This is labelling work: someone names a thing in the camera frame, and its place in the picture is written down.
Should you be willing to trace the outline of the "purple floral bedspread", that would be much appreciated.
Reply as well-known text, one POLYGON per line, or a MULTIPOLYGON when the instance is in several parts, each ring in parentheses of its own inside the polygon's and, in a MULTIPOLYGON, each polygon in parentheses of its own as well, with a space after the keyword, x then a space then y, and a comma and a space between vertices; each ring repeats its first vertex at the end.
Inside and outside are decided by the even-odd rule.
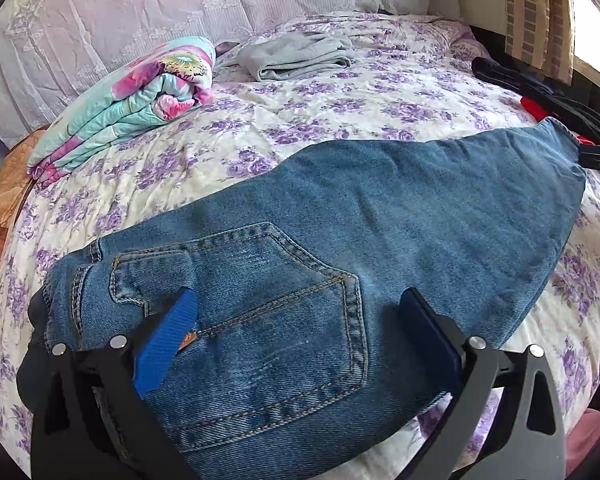
MULTIPOLYGON (((471 73, 482 47, 463 24, 335 13, 291 21, 288 29, 345 34, 354 62, 274 82, 253 82, 232 62, 219 62, 208 106, 94 156, 23 203, 0 264, 0 449, 19 471, 29 468, 31 432, 16 389, 31 335, 27 307, 67 252, 262 174, 316 142, 449 139, 533 122, 516 93, 471 73)), ((533 343, 546 351, 564 423, 572 428, 600 383, 598 172, 588 174, 554 276, 507 345, 533 343)))

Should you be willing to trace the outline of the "red garment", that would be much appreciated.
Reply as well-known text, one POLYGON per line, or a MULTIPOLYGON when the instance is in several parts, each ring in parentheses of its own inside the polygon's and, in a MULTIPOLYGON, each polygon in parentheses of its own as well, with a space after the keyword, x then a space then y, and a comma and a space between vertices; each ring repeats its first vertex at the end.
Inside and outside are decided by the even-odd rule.
MULTIPOLYGON (((520 104, 524 110, 528 112, 537 122, 542 122, 543 119, 550 116, 550 113, 544 110, 542 106, 539 106, 538 103, 535 103, 532 99, 529 99, 526 96, 522 96, 520 98, 520 104)), ((594 142, 588 140, 585 136, 580 136, 580 134, 577 134, 576 138, 581 144, 589 146, 595 145, 594 142)))

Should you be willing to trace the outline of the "blue denim child jeans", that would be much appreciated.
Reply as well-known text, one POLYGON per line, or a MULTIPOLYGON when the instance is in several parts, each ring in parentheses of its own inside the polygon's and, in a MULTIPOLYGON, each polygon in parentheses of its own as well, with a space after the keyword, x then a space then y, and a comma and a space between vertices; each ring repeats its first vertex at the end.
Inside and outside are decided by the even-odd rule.
POLYGON ((196 318, 146 403, 205 479, 309 479, 391 437, 439 395, 400 303, 508 341, 576 220, 585 174, 554 119, 457 140, 338 140, 52 265, 17 373, 41 399, 56 344, 132 333, 182 288, 196 318))

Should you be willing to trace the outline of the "folded floral turquoise quilt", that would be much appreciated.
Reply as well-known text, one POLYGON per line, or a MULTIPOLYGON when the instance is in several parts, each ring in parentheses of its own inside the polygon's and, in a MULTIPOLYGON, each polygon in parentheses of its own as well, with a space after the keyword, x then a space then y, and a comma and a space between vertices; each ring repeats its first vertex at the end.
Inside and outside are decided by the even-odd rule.
POLYGON ((215 60, 209 39, 189 36, 114 70, 48 127, 27 162, 29 176, 46 188, 95 154, 208 104, 215 60))

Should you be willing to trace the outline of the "orange brown pillow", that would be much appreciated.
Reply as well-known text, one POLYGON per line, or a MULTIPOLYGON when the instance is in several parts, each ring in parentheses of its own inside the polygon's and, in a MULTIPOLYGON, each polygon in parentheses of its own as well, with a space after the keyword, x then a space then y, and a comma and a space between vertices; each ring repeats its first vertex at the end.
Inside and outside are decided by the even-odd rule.
POLYGON ((47 129, 48 126, 43 126, 31 132, 7 153, 2 163, 0 169, 0 262, 9 232, 14 227, 33 186, 33 180, 27 174, 27 160, 47 129))

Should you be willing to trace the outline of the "lilac lace headboard cover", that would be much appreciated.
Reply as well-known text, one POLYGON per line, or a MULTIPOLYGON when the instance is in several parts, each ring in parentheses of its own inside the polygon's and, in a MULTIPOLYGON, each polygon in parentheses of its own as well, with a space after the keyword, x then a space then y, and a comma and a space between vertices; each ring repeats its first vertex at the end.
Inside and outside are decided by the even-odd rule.
POLYGON ((170 40, 235 41, 336 11, 460 16, 458 0, 4 0, 0 139, 15 145, 82 92, 170 40))

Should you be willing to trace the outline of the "folded grey garment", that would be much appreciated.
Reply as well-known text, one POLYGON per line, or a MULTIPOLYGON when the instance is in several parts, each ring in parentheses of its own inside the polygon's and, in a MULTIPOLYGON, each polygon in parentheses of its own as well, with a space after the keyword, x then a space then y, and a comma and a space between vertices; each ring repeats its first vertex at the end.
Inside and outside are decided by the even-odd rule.
POLYGON ((352 61, 351 40, 324 32, 290 32, 243 47, 235 58, 235 63, 259 82, 297 79, 346 68, 352 61))

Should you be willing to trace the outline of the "dark navy clothing pile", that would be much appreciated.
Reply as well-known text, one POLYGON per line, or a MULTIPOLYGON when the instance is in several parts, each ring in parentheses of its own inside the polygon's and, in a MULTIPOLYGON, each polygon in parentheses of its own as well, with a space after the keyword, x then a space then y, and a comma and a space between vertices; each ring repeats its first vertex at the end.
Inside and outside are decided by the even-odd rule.
POLYGON ((600 113, 591 107, 563 96, 531 75, 510 70, 490 58, 474 58, 471 70, 478 79, 518 93, 579 136, 600 144, 600 113))

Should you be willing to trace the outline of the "striped beige curtain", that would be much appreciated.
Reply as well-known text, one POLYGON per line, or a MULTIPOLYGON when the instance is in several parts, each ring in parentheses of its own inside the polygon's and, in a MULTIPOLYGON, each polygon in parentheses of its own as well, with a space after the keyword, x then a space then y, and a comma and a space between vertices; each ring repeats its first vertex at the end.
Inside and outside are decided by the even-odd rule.
POLYGON ((570 84, 572 0, 505 0, 505 52, 541 74, 570 84))

